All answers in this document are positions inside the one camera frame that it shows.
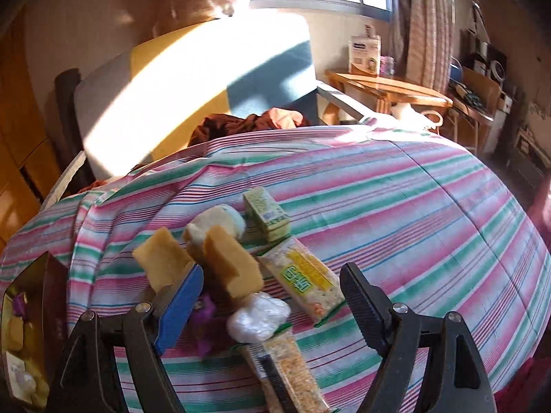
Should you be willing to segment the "white plastic wrapped ball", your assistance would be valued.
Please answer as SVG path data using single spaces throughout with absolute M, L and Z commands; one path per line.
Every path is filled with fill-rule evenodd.
M 291 308 L 282 299 L 259 292 L 246 297 L 228 318 L 229 336 L 238 343 L 254 344 L 271 338 L 287 322 Z

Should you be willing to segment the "cracker packet black stripe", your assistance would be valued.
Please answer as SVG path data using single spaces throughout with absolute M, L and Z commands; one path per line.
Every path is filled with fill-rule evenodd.
M 330 412 L 290 328 L 239 348 L 261 383 L 269 412 Z

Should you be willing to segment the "purple packet in box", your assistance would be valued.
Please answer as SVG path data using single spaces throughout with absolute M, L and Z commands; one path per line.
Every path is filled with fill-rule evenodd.
M 12 300 L 13 315 L 25 319 L 27 303 L 28 300 L 25 292 L 18 293 L 14 296 Z

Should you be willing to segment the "cracker packet yellow label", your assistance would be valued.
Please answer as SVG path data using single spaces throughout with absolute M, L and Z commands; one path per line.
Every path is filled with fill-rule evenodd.
M 339 277 L 296 237 L 279 242 L 259 260 L 315 325 L 345 303 Z

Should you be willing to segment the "purple snack packet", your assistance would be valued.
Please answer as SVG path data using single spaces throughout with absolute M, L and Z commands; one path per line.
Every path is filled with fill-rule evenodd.
M 198 355 L 205 358 L 212 354 L 224 337 L 225 322 L 217 314 L 217 307 L 209 294 L 199 296 L 190 315 L 190 330 Z

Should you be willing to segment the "white product box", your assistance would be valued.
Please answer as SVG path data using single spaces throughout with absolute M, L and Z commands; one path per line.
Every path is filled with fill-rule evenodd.
M 380 73 L 381 38 L 354 35 L 349 41 L 349 72 L 353 75 L 378 77 Z

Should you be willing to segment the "golden storage box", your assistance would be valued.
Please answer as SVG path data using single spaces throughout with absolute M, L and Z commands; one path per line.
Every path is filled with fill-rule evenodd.
M 5 290 L 2 305 L 2 369 L 10 398 L 23 408 L 42 412 L 47 404 L 57 363 L 67 340 L 66 283 L 68 269 L 51 253 L 33 261 Z M 13 297 L 25 292 L 26 318 L 15 317 Z M 15 371 L 29 372 L 37 391 L 25 395 Z

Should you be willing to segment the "cream blue sock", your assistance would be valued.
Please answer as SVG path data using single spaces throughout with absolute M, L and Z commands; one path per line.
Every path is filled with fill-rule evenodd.
M 241 214 L 227 204 L 219 204 L 198 214 L 185 227 L 183 238 L 186 245 L 201 247 L 206 233 L 213 226 L 222 226 L 225 231 L 240 240 L 246 229 L 246 222 Z

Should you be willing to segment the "wooden side table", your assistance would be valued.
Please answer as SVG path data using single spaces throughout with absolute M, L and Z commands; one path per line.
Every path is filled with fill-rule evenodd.
M 389 115 L 397 104 L 409 104 L 421 111 L 434 110 L 440 114 L 453 105 L 449 97 L 435 89 L 396 78 L 326 70 L 325 79 L 332 88 L 382 114 Z

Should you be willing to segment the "plastic ball in box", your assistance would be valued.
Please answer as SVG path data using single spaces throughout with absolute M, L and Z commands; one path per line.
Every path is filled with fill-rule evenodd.
M 35 394 L 37 391 L 37 382 L 29 372 L 17 369 L 15 371 L 15 378 L 18 387 L 25 395 Z

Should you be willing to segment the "cluttered shelf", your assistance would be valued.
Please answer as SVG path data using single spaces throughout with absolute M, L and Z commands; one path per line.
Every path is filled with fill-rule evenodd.
M 503 91 L 507 57 L 490 42 L 482 9 L 472 2 L 460 33 L 460 57 L 450 67 L 448 114 L 453 140 L 476 156 L 495 152 L 514 99 Z

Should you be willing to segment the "yellow sponge block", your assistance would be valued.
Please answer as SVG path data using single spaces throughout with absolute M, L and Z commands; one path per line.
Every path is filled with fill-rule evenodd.
M 223 226 L 207 230 L 204 256 L 210 272 L 232 301 L 261 292 L 259 263 Z
M 179 282 L 195 261 L 166 228 L 158 229 L 132 251 L 155 293 Z

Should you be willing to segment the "brown crumpled cloth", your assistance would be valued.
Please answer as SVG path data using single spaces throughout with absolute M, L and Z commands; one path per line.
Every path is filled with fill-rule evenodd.
M 239 133 L 259 130 L 292 130 L 308 127 L 310 122 L 298 111 L 273 107 L 262 115 L 251 114 L 245 118 L 227 114 L 212 114 L 205 117 L 190 137 L 188 146 L 197 146 L 208 141 Z

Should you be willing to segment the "wooden wardrobe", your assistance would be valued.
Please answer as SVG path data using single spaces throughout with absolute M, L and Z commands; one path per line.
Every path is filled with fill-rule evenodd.
M 24 12 L 1 35 L 1 246 L 33 218 L 61 175 L 34 96 Z

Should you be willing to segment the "striped bed sheet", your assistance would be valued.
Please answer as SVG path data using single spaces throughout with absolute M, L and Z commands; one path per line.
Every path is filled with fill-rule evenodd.
M 214 205 L 241 209 L 253 187 L 268 190 L 334 271 L 353 262 L 418 313 L 459 312 L 493 390 L 536 350 L 550 315 L 550 256 L 514 196 L 445 139 L 365 126 L 221 138 L 62 200 L 8 242 L 1 284 L 50 252 L 69 269 L 70 322 L 88 308 L 123 312 L 146 286 L 137 245 L 160 227 L 180 235 Z

